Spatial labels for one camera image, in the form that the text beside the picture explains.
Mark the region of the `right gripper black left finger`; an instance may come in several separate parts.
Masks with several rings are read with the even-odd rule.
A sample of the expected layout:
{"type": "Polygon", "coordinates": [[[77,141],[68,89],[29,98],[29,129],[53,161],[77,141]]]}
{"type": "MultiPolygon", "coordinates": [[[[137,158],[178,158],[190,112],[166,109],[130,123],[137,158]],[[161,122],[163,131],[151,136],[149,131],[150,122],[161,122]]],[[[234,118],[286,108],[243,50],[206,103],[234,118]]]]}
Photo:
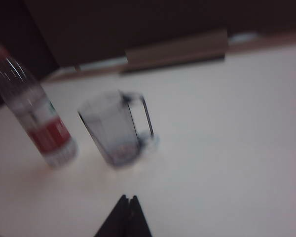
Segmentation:
{"type": "Polygon", "coordinates": [[[129,210],[129,199],[122,195],[104,223],[98,229],[95,237],[123,237],[129,210]]]}

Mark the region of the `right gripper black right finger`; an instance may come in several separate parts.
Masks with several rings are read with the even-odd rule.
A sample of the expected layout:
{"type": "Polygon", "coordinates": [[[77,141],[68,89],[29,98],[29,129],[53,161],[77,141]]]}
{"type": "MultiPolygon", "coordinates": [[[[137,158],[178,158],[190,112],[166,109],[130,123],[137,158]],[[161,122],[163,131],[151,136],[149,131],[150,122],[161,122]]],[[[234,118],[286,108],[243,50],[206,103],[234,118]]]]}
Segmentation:
{"type": "Polygon", "coordinates": [[[137,196],[133,196],[133,198],[130,200],[129,207],[129,236],[152,237],[137,196]]]}

